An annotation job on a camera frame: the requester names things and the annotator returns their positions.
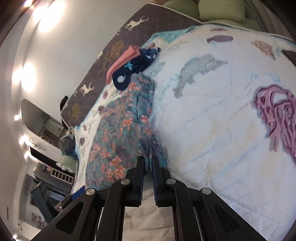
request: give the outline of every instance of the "fish print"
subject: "fish print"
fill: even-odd
[[[79,142],[79,144],[80,144],[81,146],[83,146],[84,142],[85,142],[85,138],[84,138],[84,137],[83,137],[83,138],[80,138],[80,142]]]
[[[286,98],[275,103],[276,94]],[[260,111],[260,117],[268,126],[268,137],[272,149],[277,151],[283,147],[296,163],[296,97],[288,89],[278,85],[270,85],[257,91],[254,105]]]
[[[260,49],[264,54],[266,54],[267,56],[271,57],[273,60],[276,60],[274,53],[272,51],[272,46],[268,43],[265,43],[263,41],[260,40],[256,40],[254,42],[251,42],[251,44],[255,47],[257,47],[258,49]]]
[[[214,37],[208,38],[207,42],[210,43],[212,41],[215,42],[230,42],[233,40],[232,36],[229,35],[215,35]]]
[[[98,108],[98,111],[100,112],[100,115],[103,114],[103,111],[105,110],[105,107],[100,105],[99,108]]]
[[[108,96],[108,92],[107,92],[107,91],[105,91],[105,92],[104,92],[104,94],[103,94],[103,98],[104,98],[104,99],[106,99],[106,98],[107,98],[107,96]]]
[[[211,54],[205,54],[201,57],[195,56],[191,58],[181,69],[179,75],[179,82],[177,86],[173,89],[174,96],[179,98],[182,96],[183,89],[186,83],[195,83],[193,77],[200,73],[202,75],[206,74],[211,70],[215,70],[223,64],[227,64],[228,61],[216,60]]]
[[[227,31],[226,29],[224,28],[212,28],[211,31]]]

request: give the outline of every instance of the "white comforter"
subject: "white comforter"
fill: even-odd
[[[170,33],[157,34],[147,42],[161,48],[144,71],[157,82],[150,126],[173,177],[196,189],[210,187],[268,241],[280,241],[296,219],[296,167],[282,148],[270,151],[267,127],[252,101],[259,87],[271,84],[296,94],[296,68],[281,53],[296,47],[268,34],[215,28],[222,27],[197,27],[174,40],[168,40]],[[233,40],[208,43],[216,35]],[[272,46],[276,60],[251,44],[257,40]],[[207,54],[223,63],[194,75],[195,83],[186,83],[176,98],[173,89],[182,67]],[[85,182],[89,149],[100,121],[98,106],[121,95],[113,84],[106,88],[108,97],[101,95],[75,129],[76,139],[85,138],[86,144],[76,148],[80,167],[73,191]],[[174,240],[171,209],[155,206],[151,180],[145,181],[142,206],[126,208],[124,240]]]

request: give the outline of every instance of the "blue floral cloth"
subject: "blue floral cloth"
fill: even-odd
[[[149,128],[155,82],[141,72],[133,74],[127,92],[99,107],[102,119],[96,131],[86,167],[86,188],[108,188],[145,159],[145,172],[152,172],[152,156],[161,167],[165,158],[160,143]]]

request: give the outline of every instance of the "green pillow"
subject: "green pillow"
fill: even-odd
[[[74,172],[76,171],[76,161],[71,156],[63,156],[61,165],[70,168]]]
[[[251,30],[255,30],[255,31],[262,31],[259,24],[254,19],[250,19],[250,18],[246,18],[246,20],[242,22],[235,22],[227,19],[217,19],[217,20],[207,21],[206,23],[226,23],[229,25],[244,27]]]
[[[201,0],[198,4],[202,21],[228,19],[245,20],[244,0]]]
[[[192,0],[172,0],[164,3],[163,6],[200,20],[198,5]]]

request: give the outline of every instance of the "white sheet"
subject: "white sheet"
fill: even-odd
[[[296,167],[282,148],[270,151],[267,127],[251,103],[259,87],[271,84],[296,94],[296,68],[281,53],[296,48],[267,34],[212,28],[201,26],[170,44],[153,40],[162,44],[153,65],[163,68],[154,78],[150,126],[175,178],[196,189],[210,187],[268,241],[282,240],[296,219]],[[207,42],[219,34],[233,40]],[[273,46],[276,60],[251,44],[256,40]],[[196,74],[176,98],[181,68],[209,53],[228,63]]]

